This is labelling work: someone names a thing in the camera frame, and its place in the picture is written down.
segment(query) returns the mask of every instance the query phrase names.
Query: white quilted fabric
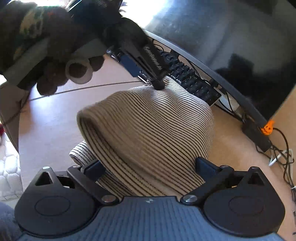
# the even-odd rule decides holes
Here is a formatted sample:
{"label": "white quilted fabric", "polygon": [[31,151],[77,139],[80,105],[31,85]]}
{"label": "white quilted fabric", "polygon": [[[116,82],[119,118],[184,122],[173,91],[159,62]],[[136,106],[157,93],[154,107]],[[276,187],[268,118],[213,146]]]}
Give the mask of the white quilted fabric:
{"label": "white quilted fabric", "polygon": [[22,193],[20,156],[4,133],[0,145],[0,200],[14,199]]}

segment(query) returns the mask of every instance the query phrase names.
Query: computer monitor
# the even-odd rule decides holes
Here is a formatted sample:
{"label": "computer monitor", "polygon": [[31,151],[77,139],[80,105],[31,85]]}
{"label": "computer monitor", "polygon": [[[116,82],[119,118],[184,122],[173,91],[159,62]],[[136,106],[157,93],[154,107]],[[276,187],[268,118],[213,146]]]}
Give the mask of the computer monitor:
{"label": "computer monitor", "polygon": [[261,127],[294,88],[287,0],[123,0],[120,13],[215,79]]}

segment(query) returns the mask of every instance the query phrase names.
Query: black round pad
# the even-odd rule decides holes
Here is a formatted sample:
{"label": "black round pad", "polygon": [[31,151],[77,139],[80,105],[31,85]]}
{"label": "black round pad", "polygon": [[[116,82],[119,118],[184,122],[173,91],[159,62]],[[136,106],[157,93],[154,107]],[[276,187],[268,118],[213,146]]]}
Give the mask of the black round pad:
{"label": "black round pad", "polygon": [[92,219],[95,205],[86,193],[64,187],[46,192],[38,188],[24,193],[15,209],[16,221],[26,232],[58,237],[79,230]]}
{"label": "black round pad", "polygon": [[206,199],[204,213],[212,224],[232,235],[263,236],[276,232],[285,215],[282,202],[272,194],[257,185],[224,189]]}

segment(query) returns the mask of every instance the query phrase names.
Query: wooden desk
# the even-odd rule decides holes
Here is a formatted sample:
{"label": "wooden desk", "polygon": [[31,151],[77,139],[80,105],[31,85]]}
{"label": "wooden desk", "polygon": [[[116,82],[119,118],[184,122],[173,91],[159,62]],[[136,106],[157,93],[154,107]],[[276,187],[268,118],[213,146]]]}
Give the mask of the wooden desk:
{"label": "wooden desk", "polygon": [[[125,82],[134,81],[131,76],[125,76],[124,71],[119,71],[119,68],[121,67],[115,62],[110,62],[106,66],[106,71],[110,71],[110,74],[102,73],[102,76],[110,82],[123,82],[123,79]],[[142,83],[137,82],[71,90],[30,101],[20,116],[19,149],[24,188],[43,166],[51,166],[60,171],[73,164],[68,155],[69,151],[83,140],[76,123],[76,113],[80,109],[106,98],[115,91],[140,85]],[[279,166],[268,167],[267,158],[257,153],[254,144],[241,132],[239,121],[216,107],[212,110],[215,118],[215,137],[209,160],[218,166],[230,165],[236,170],[259,166],[286,208],[279,235],[287,241],[295,240],[292,236],[292,233],[296,232],[292,214],[295,207]]]}
{"label": "wooden desk", "polygon": [[[93,73],[93,77],[91,81],[84,85],[76,84],[72,81],[68,81],[65,85],[59,86],[56,94],[64,93],[79,89],[86,89],[96,86],[117,84],[117,83],[127,83],[127,82],[135,82],[138,81],[138,78],[133,78],[125,68],[116,63],[111,57],[108,55],[104,55],[104,64],[99,71]],[[43,98],[36,88],[36,85],[31,90],[29,99],[34,100],[38,98]]]}

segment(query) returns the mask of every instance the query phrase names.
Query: metal screw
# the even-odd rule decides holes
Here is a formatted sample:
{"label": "metal screw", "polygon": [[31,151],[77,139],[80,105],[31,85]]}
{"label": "metal screw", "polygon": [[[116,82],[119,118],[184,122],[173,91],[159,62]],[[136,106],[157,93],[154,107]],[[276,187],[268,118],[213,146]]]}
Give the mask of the metal screw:
{"label": "metal screw", "polygon": [[105,203],[114,202],[116,200],[116,197],[114,195],[105,195],[102,197],[102,201]]}
{"label": "metal screw", "polygon": [[197,196],[188,194],[183,197],[183,200],[185,202],[195,202],[197,200]]}

